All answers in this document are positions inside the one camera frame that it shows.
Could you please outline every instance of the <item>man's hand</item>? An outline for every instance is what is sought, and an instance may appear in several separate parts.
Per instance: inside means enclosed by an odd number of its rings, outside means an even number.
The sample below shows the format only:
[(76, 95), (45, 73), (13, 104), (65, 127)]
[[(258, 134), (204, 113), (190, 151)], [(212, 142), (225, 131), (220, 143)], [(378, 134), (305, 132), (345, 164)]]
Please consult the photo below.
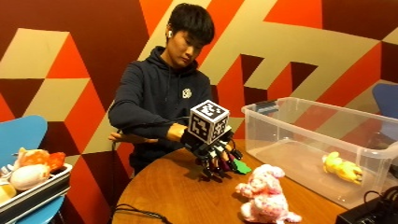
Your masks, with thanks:
[(141, 144), (141, 143), (157, 143), (158, 139), (149, 139), (137, 136), (136, 134), (124, 134), (124, 133), (111, 133), (108, 139), (113, 142), (127, 142), (132, 144)]
[(173, 123), (173, 125), (169, 128), (169, 131), (166, 133), (166, 139), (174, 142), (178, 142), (181, 140), (181, 137), (184, 135), (184, 131), (188, 127), (185, 125), (181, 125), (178, 123)]

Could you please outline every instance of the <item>tray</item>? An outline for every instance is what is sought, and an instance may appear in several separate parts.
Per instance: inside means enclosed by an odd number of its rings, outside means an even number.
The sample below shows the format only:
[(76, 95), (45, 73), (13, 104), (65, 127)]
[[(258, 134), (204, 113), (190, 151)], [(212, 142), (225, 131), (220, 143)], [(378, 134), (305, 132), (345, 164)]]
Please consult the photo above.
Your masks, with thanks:
[(72, 165), (65, 163), (64, 167), (51, 174), (47, 182), (0, 203), (0, 223), (13, 223), (57, 196), (67, 194), (71, 170)]

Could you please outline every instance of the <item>dark hoodie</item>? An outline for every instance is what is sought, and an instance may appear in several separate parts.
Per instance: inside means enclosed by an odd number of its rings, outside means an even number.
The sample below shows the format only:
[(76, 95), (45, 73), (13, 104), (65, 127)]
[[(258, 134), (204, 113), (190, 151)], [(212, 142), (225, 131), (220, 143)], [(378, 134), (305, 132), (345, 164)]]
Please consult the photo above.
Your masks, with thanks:
[[(131, 160), (135, 157), (135, 160), (146, 163), (182, 145), (165, 140), (172, 122), (150, 127), (133, 126), (189, 117), (190, 108), (212, 99), (210, 80), (197, 70), (197, 61), (176, 71), (162, 60), (162, 52), (164, 47), (154, 47), (142, 62), (133, 62), (127, 66), (108, 112), (111, 125), (124, 133), (160, 139), (157, 144), (135, 146)], [(188, 125), (186, 121), (180, 120), (178, 123)]]

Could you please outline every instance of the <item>plastic storage bin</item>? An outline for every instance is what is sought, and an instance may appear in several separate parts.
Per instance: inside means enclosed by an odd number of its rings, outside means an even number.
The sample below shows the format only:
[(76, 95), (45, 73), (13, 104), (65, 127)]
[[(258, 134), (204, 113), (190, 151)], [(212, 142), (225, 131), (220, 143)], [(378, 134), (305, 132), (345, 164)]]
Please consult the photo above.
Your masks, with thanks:
[[(381, 133), (386, 125), (398, 132), (398, 119), (293, 97), (246, 105), (242, 112), (248, 153), (341, 206), (350, 209), (369, 190), (398, 185), (389, 172), (398, 143)], [(334, 151), (362, 169), (359, 184), (325, 172), (324, 156)]]

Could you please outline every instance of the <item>young man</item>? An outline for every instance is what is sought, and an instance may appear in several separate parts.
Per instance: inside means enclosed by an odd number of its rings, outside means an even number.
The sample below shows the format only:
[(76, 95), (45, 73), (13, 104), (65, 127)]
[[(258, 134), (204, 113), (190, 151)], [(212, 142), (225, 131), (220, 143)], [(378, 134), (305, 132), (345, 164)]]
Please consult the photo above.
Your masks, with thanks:
[(165, 28), (166, 45), (142, 62), (127, 66), (108, 118), (123, 133), (109, 140), (131, 142), (129, 164), (137, 174), (157, 158), (182, 148), (180, 138), (190, 108), (212, 99), (210, 80), (198, 71), (201, 48), (214, 38), (208, 11), (190, 4), (173, 9)]

